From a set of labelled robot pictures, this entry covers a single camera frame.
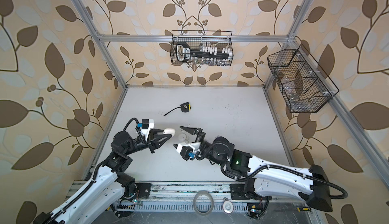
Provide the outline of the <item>black yellow screwdriver right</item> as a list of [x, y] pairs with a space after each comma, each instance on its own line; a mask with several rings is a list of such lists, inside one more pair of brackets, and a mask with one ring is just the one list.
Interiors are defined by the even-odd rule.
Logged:
[[310, 207], [298, 207], [298, 212], [305, 212], [305, 211], [311, 211], [312, 209]]

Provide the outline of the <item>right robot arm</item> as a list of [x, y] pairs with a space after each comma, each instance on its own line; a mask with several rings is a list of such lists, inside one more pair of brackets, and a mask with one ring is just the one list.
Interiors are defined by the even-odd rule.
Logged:
[[228, 139], [205, 140], [200, 128], [181, 127], [196, 136], [193, 143], [174, 144], [184, 160], [209, 160], [220, 166], [222, 174], [244, 185], [243, 196], [249, 199], [284, 196], [304, 201], [313, 209], [332, 212], [332, 200], [348, 197], [347, 191], [328, 180], [319, 165], [291, 167], [266, 161], [235, 148]]

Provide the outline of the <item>black yellow tape measure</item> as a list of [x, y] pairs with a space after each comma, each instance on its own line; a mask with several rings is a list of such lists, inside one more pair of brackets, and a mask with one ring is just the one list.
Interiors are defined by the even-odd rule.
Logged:
[[172, 110], [170, 110], [169, 112], [167, 112], [163, 116], [165, 117], [168, 114], [170, 114], [171, 112], [173, 112], [174, 110], [178, 110], [178, 109], [180, 109], [183, 113], [188, 113], [191, 110], [191, 105], [189, 102], [182, 103], [180, 106], [173, 108]]

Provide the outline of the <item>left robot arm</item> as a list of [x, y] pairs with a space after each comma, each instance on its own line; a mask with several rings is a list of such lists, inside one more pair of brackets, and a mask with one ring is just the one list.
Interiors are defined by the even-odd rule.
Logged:
[[111, 143], [111, 153], [97, 164], [90, 179], [62, 205], [49, 213], [39, 214], [35, 224], [91, 224], [121, 198], [138, 195], [135, 178], [125, 171], [132, 163], [131, 154], [149, 149], [154, 153], [175, 135], [172, 128], [155, 129], [151, 119], [135, 122], [136, 138], [126, 129], [118, 132]]

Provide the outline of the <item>grey tape roll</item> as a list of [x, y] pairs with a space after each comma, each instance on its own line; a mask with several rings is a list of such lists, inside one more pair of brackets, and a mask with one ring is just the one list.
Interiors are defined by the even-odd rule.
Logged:
[[207, 216], [214, 209], [214, 199], [208, 191], [199, 191], [194, 196], [192, 206], [196, 214]]

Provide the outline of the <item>white round earbud case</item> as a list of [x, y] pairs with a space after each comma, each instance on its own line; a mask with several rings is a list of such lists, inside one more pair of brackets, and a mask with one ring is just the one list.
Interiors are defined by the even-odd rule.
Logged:
[[186, 135], [186, 134], [184, 134], [184, 133], [181, 133], [179, 136], [178, 136], [178, 140], [179, 140], [179, 142], [186, 142], [187, 141], [187, 139], [188, 139], [188, 136]]

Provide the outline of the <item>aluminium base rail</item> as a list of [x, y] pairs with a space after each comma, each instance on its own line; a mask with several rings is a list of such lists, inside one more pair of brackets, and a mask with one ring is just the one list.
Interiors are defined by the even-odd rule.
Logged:
[[249, 194], [256, 191], [259, 196], [271, 196], [273, 199], [296, 199], [302, 201], [298, 191], [264, 179], [255, 180], [253, 190], [248, 184], [237, 182], [209, 181], [137, 181], [135, 187], [141, 200], [148, 199], [190, 199], [199, 191], [209, 192], [214, 199], [249, 200]]

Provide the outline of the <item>small white tape roll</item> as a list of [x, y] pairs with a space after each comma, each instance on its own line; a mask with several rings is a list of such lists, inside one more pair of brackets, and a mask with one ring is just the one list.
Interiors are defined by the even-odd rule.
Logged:
[[230, 200], [224, 200], [222, 204], [224, 213], [231, 214], [234, 211], [234, 204]]

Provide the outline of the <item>black socket set holder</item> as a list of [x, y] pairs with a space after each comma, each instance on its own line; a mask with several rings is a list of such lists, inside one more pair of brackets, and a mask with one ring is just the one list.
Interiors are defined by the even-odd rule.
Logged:
[[232, 61], [234, 54], [230, 48], [217, 48], [203, 45], [190, 46], [186, 42], [177, 42], [173, 48], [173, 54], [180, 62], [195, 61]]

